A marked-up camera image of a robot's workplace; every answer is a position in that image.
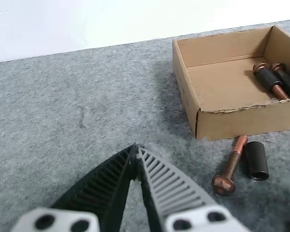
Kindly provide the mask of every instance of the white wall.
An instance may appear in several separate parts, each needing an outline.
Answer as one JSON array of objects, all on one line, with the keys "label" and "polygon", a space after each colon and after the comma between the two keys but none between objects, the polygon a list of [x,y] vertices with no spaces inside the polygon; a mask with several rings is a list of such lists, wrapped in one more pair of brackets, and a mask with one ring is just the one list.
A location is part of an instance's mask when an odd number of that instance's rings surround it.
[{"label": "white wall", "polygon": [[0,61],[290,19],[290,0],[0,0]]}]

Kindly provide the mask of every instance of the ribbed gripper pad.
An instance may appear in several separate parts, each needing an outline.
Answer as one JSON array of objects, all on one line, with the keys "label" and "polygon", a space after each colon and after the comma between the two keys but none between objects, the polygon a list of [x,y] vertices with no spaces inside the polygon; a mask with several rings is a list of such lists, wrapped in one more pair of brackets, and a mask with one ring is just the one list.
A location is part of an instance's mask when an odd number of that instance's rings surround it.
[{"label": "ribbed gripper pad", "polygon": [[162,158],[141,147],[137,158],[142,161],[143,196],[150,196],[160,219],[171,213],[215,203],[193,180]]},{"label": "ribbed gripper pad", "polygon": [[135,178],[130,146],[100,164],[62,195],[52,208],[86,211],[99,218],[101,232],[118,231],[129,183]]}]

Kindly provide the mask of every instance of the open cardboard box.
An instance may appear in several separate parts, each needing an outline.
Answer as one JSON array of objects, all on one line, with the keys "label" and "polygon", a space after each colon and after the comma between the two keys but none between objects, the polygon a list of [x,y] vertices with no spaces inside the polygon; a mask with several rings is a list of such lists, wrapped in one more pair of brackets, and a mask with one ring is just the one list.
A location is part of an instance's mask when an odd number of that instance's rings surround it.
[{"label": "open cardboard box", "polygon": [[173,69],[197,139],[290,130],[290,100],[277,100],[252,72],[285,63],[290,35],[277,26],[173,41]]}]

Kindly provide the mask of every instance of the bolt with spacer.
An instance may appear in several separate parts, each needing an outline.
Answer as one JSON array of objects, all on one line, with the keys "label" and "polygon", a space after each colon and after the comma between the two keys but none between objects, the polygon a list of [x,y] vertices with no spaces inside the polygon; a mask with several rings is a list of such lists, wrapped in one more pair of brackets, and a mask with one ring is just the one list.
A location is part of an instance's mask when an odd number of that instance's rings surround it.
[{"label": "bolt with spacer", "polygon": [[267,91],[273,92],[278,97],[278,99],[290,99],[285,91],[281,88],[282,82],[274,75],[270,68],[271,65],[269,63],[256,63],[253,66],[253,74],[257,77],[263,87],[265,87]]},{"label": "bolt with spacer", "polygon": [[271,68],[272,72],[281,80],[283,88],[290,96],[290,74],[286,72],[286,65],[282,63],[275,63]]},{"label": "bolt with spacer", "polygon": [[235,185],[232,181],[236,166],[243,153],[243,147],[247,144],[248,137],[246,135],[241,135],[238,137],[236,144],[233,148],[233,152],[229,157],[229,161],[221,175],[216,175],[212,179],[213,189],[215,193],[221,196],[227,196],[234,192]]}]

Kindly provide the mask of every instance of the carpet floor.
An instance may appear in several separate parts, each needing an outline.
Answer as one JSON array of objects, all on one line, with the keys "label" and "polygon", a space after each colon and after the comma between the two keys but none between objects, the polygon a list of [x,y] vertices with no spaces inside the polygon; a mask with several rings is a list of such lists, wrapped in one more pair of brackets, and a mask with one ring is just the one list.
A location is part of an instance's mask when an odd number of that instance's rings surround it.
[{"label": "carpet floor", "polygon": [[[290,33],[290,21],[276,24]],[[290,221],[290,131],[249,137],[265,145],[267,181],[250,180],[238,169],[236,192],[213,194],[211,179],[233,140],[193,138],[172,72],[172,39],[0,63],[0,232],[9,231],[23,213],[50,206],[134,142],[173,163],[252,231],[284,230]],[[140,202],[135,181],[121,231],[149,231]]]}]

